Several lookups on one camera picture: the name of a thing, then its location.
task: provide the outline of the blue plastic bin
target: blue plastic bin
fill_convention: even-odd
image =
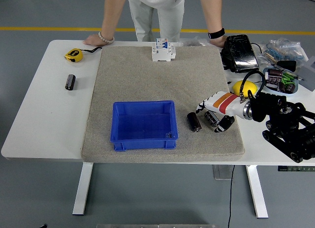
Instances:
[[[113,105],[110,141],[115,151],[174,149],[178,139],[175,104],[166,101],[125,101]]]

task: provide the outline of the person's arm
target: person's arm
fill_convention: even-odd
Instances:
[[[215,33],[222,29],[221,12],[222,0],[200,0],[209,33]],[[210,43],[223,47],[226,36],[210,39]]]
[[[122,13],[126,0],[105,0],[104,3],[104,19],[101,29],[103,38],[111,41],[114,38],[114,33]],[[83,42],[84,44],[93,46],[105,46],[109,43],[102,41],[98,34],[90,35]]]

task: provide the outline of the white table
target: white table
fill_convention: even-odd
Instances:
[[[150,42],[116,41],[105,48],[151,45]],[[71,63],[63,56],[73,48],[92,49],[79,40],[54,40],[49,44],[2,147],[1,153],[4,157],[83,161],[81,149],[101,52],[96,51],[92,54],[85,52],[82,61]],[[77,78],[75,91],[67,91],[64,88],[69,74],[74,74]],[[245,74],[226,71],[228,81],[242,80],[244,76]],[[290,102],[301,102],[308,111],[315,112],[313,99],[315,93],[301,85],[296,94],[287,98]],[[240,118],[237,120],[245,148],[245,153],[239,160],[191,162],[191,164],[246,165],[256,215],[259,218],[266,218],[268,214],[256,166],[314,166],[315,159],[297,164],[264,140],[262,137],[262,132],[266,130],[264,122],[258,123]],[[93,163],[83,162],[73,214],[84,214],[92,168]]]

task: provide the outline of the red stripe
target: red stripe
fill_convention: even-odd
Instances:
[[[238,98],[237,95],[232,94],[231,96],[229,96],[220,106],[219,111],[222,112],[223,114],[225,114],[226,108],[227,106],[229,106],[229,104],[231,102],[233,102],[234,99]]]

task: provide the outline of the white pants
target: white pants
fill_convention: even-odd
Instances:
[[[185,0],[170,9],[157,9],[160,37],[169,42],[179,42],[182,29]],[[138,41],[152,42],[152,15],[154,8],[140,0],[129,0],[131,17],[134,22]]]

